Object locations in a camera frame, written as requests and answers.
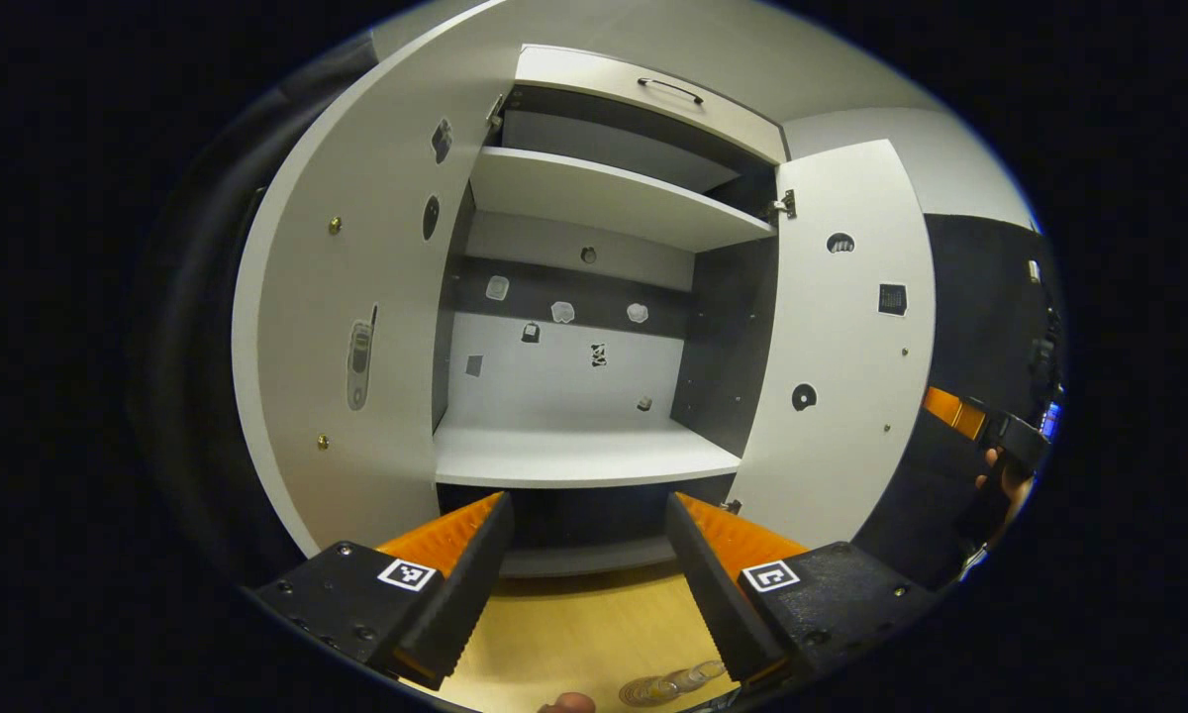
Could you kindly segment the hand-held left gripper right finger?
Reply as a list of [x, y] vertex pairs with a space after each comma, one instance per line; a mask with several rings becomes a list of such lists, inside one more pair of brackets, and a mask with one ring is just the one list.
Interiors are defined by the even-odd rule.
[[742, 686], [834, 675], [937, 604], [848, 542], [805, 548], [683, 492], [666, 497], [663, 520], [718, 655]]

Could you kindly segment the white cabinet door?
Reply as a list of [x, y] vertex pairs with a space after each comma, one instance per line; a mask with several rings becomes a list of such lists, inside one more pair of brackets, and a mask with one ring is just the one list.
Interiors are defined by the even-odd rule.
[[887, 140], [792, 159], [776, 184], [778, 278], [756, 417], [731, 496], [808, 548], [849, 542], [920, 417], [937, 276], [920, 198]]
[[232, 370], [251, 463], [297, 551], [437, 513], [442, 276], [519, 42], [429, 36], [364, 75], [283, 160], [251, 223]]

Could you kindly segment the white cabinet drawer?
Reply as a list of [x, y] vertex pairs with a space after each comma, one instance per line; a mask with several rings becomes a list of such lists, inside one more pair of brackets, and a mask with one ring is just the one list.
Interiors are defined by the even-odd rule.
[[[688, 87], [704, 97], [704, 105], [693, 105], [665, 87], [638, 86], [638, 77]], [[522, 48], [511, 108], [666, 141], [737, 172], [789, 159], [781, 125], [747, 105], [662, 69], [571, 48]]]

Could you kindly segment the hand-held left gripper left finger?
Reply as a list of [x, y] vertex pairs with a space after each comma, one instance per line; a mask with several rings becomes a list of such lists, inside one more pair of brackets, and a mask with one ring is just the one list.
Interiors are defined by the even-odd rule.
[[516, 528], [497, 491], [385, 545], [339, 541], [251, 592], [336, 654], [437, 690], [493, 594]]

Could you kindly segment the white cabinet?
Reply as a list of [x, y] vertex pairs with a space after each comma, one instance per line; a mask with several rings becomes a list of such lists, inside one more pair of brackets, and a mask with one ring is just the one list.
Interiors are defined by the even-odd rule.
[[[623, 168], [765, 220], [776, 171], [737, 172], [609, 126], [511, 108], [482, 149]], [[507, 578], [671, 556], [674, 491], [729, 501], [764, 379], [778, 234], [691, 254], [484, 212], [466, 189], [442, 290], [432, 429], [442, 513], [512, 497]]]

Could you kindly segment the black backdrop cloth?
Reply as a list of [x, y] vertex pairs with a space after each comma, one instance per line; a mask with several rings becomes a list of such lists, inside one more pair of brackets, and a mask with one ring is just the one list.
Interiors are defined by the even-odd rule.
[[[937, 330], [928, 383], [1034, 419], [1034, 343], [1063, 310], [1053, 242], [1015, 223], [928, 215]], [[971, 554], [954, 523], [968, 509], [982, 453], [921, 412], [906, 449], [853, 541], [928, 589], [952, 582]]]

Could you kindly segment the white cabinet shelf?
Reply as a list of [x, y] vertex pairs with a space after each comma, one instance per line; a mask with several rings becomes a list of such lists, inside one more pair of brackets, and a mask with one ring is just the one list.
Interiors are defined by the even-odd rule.
[[588, 159], [482, 149], [470, 187], [484, 212], [617, 232], [697, 254], [778, 231], [697, 191]]

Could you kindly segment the clear glass bottle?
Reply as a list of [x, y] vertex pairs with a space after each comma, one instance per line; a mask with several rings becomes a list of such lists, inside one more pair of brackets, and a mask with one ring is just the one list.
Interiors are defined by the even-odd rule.
[[661, 707], [694, 690], [701, 690], [709, 682], [726, 675], [721, 661], [703, 661], [699, 664], [675, 669], [663, 675], [647, 675], [631, 680], [618, 690], [618, 696], [627, 707]]

